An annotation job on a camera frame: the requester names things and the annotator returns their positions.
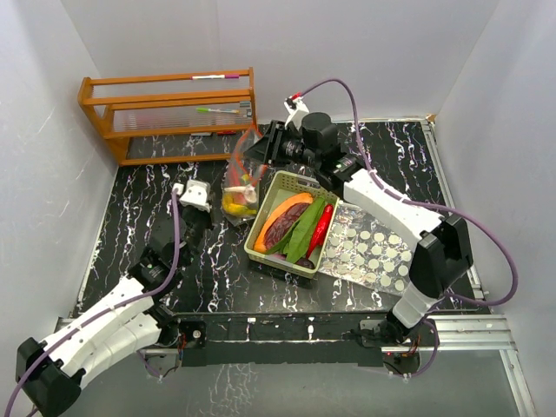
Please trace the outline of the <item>yellow toy banana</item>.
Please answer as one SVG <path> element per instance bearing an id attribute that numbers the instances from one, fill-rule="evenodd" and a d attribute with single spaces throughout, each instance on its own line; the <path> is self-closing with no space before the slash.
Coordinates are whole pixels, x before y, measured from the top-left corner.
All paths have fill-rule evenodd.
<path id="1" fill-rule="evenodd" d="M 234 202 L 233 199 L 222 198 L 222 209 L 225 213 L 236 216 L 249 216 L 249 215 L 256 215 L 257 210 L 250 208 L 249 206 L 237 204 Z"/>

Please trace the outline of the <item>clear bag of white discs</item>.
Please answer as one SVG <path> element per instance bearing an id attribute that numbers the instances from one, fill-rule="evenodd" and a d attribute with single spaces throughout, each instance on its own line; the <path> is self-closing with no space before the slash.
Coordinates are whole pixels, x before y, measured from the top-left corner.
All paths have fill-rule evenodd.
<path id="1" fill-rule="evenodd" d="M 412 252 L 390 228 L 352 204 L 338 204 L 319 271 L 377 292 L 400 296 Z"/>

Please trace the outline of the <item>pale green perforated basket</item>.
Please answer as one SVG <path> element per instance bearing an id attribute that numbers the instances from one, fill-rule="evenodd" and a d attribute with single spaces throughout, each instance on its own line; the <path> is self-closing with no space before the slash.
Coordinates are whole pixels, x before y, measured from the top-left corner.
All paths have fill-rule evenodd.
<path id="1" fill-rule="evenodd" d="M 259 263 L 268 265 L 270 267 L 278 268 L 287 271 L 291 274 L 299 275 L 305 278 L 314 277 L 321 263 L 323 249 L 328 239 L 328 232 L 323 245 L 317 247 L 309 258 L 307 258 L 306 255 L 304 256 L 304 258 L 307 258 L 314 263 L 314 269 L 302 268 L 294 265 L 293 263 L 287 261 L 281 261 L 276 257 L 279 253 L 266 255 L 254 251 L 255 240 L 260 234 L 264 222 L 268 219 L 272 211 L 276 209 L 278 205 L 280 205 L 290 196 L 299 193 L 305 193 L 305 192 L 311 194 L 314 200 L 317 197 L 322 197 L 325 199 L 326 205 L 327 204 L 334 205 L 334 213 L 332 215 L 332 220 L 328 227 L 328 232 L 329 232 L 331 224 L 334 220 L 336 207 L 338 205 L 338 197 L 333 193 L 326 191 L 313 178 L 309 178 L 303 175 L 297 175 L 291 172 L 287 172 L 285 170 L 278 171 L 275 173 L 273 177 L 273 180 L 268 188 L 268 192 L 265 195 L 265 198 L 259 208 L 258 214 L 253 223 L 253 226 L 248 234 L 248 238 L 244 244 L 244 249 L 248 254 L 250 260 L 258 261 Z"/>

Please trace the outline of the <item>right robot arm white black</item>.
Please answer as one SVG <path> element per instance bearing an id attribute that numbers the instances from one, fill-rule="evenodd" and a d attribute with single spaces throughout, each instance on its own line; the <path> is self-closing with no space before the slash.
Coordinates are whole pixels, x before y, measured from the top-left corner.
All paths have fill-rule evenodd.
<path id="1" fill-rule="evenodd" d="M 473 266 L 466 221 L 459 215 L 443 216 L 397 194 L 375 172 L 365 169 L 361 156 L 342 148 L 338 129 L 325 113 L 310 113 L 299 126 L 271 122 L 244 155 L 269 166 L 298 163 L 309 167 L 325 190 L 364 209 L 410 249 L 409 283 L 384 321 L 363 333 L 368 340 L 408 344 L 431 308 Z"/>

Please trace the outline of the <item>red toy chili pepper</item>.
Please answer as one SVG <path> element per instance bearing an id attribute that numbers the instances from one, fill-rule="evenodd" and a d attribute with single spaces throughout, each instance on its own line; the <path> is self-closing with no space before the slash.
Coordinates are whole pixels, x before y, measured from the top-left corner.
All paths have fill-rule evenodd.
<path id="1" fill-rule="evenodd" d="M 306 253 L 307 258 L 311 256 L 311 254 L 314 252 L 314 250 L 317 247 L 323 245 L 328 232 L 329 224 L 332 220 L 333 213 L 334 213 L 334 205 L 327 204 L 323 209 L 321 218 L 319 219 L 319 221 L 315 226 L 314 233 L 312 235 L 311 241 L 308 246 L 308 251 Z"/>

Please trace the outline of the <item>green toy leaf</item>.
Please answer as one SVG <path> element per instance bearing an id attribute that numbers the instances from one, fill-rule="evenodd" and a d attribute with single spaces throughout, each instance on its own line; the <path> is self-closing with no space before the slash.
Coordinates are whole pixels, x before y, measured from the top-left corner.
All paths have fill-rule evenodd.
<path id="1" fill-rule="evenodd" d="M 286 234 L 269 250 L 266 255 L 280 253 L 286 256 L 286 261 L 297 263 L 305 256 L 316 224 L 321 218 L 326 201 L 317 197 L 293 223 Z"/>

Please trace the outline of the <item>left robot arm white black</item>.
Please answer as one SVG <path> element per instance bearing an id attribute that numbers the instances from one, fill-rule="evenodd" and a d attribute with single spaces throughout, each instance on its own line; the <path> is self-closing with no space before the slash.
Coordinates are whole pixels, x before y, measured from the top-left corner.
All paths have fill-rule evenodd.
<path id="1" fill-rule="evenodd" d="M 193 264 L 212 214 L 209 204 L 172 210 L 170 238 L 150 240 L 108 294 L 55 333 L 40 341 L 29 337 L 17 348 L 17 391 L 41 415 L 63 414 L 99 374 L 136 351 L 177 341 L 180 327 L 161 299 Z"/>

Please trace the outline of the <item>dark red toy sweet potato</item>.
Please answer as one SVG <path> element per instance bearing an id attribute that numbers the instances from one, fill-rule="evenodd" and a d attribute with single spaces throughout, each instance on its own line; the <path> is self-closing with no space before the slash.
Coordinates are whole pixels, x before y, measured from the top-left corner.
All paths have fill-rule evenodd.
<path id="1" fill-rule="evenodd" d="M 304 213 L 309 206 L 307 202 L 298 202 L 288 205 L 270 224 L 263 236 L 265 251 L 277 244 L 290 230 L 294 222 Z"/>

